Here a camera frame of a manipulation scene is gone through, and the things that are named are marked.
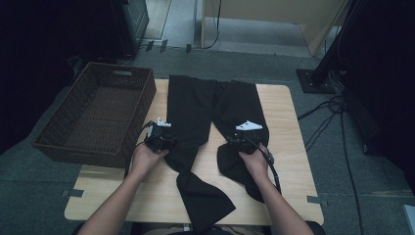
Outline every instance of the tabletop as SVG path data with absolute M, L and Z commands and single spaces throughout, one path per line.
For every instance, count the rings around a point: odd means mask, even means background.
M 144 123 L 165 119 L 168 80 L 156 79 L 157 92 Z M 268 148 L 275 158 L 283 197 L 305 220 L 323 223 L 319 204 L 309 203 L 307 196 L 317 197 L 311 169 L 304 149 L 290 90 L 283 85 L 256 85 L 261 106 L 269 128 Z M 142 133 L 138 142 L 144 139 Z M 236 209 L 217 224 L 270 225 L 264 204 L 252 199 L 245 187 L 225 176 L 217 167 L 217 148 L 226 143 L 214 124 L 207 143 L 203 145 L 192 171 L 204 182 L 222 190 Z M 127 221 L 190 223 L 179 191 L 178 173 L 161 161 L 141 183 Z M 70 197 L 65 217 L 86 220 L 122 182 L 124 170 L 119 168 L 83 165 L 74 189 L 83 190 L 82 197 Z

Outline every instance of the fabric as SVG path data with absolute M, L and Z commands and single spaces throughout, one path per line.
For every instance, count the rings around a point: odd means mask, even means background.
M 196 233 L 203 232 L 235 209 L 221 190 L 203 182 L 191 171 L 199 147 L 208 141 L 212 122 L 226 138 L 235 133 L 236 125 L 247 120 L 262 125 L 258 136 L 266 146 L 269 132 L 254 84 L 189 76 L 169 78 L 167 122 L 172 124 L 170 131 L 177 144 L 165 161 L 179 172 L 177 187 Z M 223 175 L 244 184 L 251 197 L 263 202 L 236 151 L 227 145 L 220 146 L 217 162 Z

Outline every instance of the brown basket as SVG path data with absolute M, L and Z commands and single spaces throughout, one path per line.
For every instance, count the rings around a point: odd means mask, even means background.
M 151 69 L 89 63 L 32 145 L 57 162 L 126 167 L 155 94 Z

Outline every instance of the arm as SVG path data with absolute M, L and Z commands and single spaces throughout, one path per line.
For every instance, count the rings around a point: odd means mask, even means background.
M 239 153 L 253 176 L 268 208 L 272 224 L 278 234 L 313 234 L 301 216 L 287 203 L 268 177 L 268 163 L 260 150 L 247 155 Z
M 118 234 L 140 183 L 168 151 L 153 153 L 145 144 L 134 151 L 131 170 L 111 196 L 88 218 L 78 234 Z

